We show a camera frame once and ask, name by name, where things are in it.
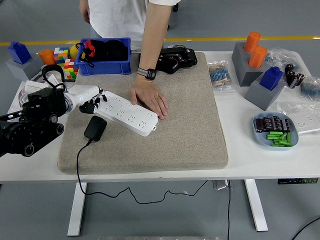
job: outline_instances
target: blue plate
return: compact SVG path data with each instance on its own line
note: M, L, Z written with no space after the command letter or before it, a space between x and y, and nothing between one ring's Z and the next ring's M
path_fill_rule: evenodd
M256 119L262 119L264 117L271 117L272 118L273 116L278 116L280 118L280 120L284 120L284 119L289 120L290 127L291 127L290 133L291 133L292 146L271 146L272 144L274 144L274 142L272 140L267 139L267 135L269 134L269 132L256 132ZM260 144L270 148L270 149L286 150L286 149L290 149L290 148L294 147L298 143L299 137L298 137L298 132L295 128L294 123L292 122L292 120L288 116L286 116L280 112L260 112L254 116L252 126L253 126L253 131L255 133L255 137L258 140L258 142Z

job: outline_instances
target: robotic arm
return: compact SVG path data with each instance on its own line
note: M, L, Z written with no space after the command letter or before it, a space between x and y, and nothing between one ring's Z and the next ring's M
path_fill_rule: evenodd
M49 82L46 78L49 71L60 72L63 83ZM0 116L0 157L6 153L32 156L64 132L58 117L72 112L76 106L86 114L93 114L99 107L103 90L98 86L75 85L67 90L64 72L58 65L45 66L42 76L51 87L28 94L22 110Z

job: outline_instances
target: black power adapter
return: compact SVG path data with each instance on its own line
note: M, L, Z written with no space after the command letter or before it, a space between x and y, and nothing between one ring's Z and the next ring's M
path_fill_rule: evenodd
M84 136L98 142L106 129L107 121L99 116L93 116L84 131Z

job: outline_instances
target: gray felt mat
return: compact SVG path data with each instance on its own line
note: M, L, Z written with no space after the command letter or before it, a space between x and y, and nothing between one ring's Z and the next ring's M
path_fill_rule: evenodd
M206 57L197 52L198 64L169 75L158 71L154 82L165 95L168 116L156 130L141 136L107 120L98 142L85 148L79 157L80 174L127 174L160 171L222 169L228 154L212 90ZM125 99L135 80L138 56L131 56L132 74L78 75L76 83L97 85ZM85 129L92 115L76 108L69 113L58 168L76 174L77 153L86 145Z

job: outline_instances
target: gray block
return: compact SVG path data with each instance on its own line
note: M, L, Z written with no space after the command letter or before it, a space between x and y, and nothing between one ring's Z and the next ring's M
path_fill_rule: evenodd
M244 46L245 42L236 42L231 58L240 87L249 87L257 77L268 70L268 66L263 62L259 68L251 67L249 60L252 53L246 52Z
M32 52L30 52L30 55L31 58L24 64L15 62L13 59L5 62L13 76L21 81L32 79L41 71L41 67L44 65L39 55Z
M265 111L277 99L286 84L280 81L274 89L269 90L260 84L263 75L251 83L245 99Z

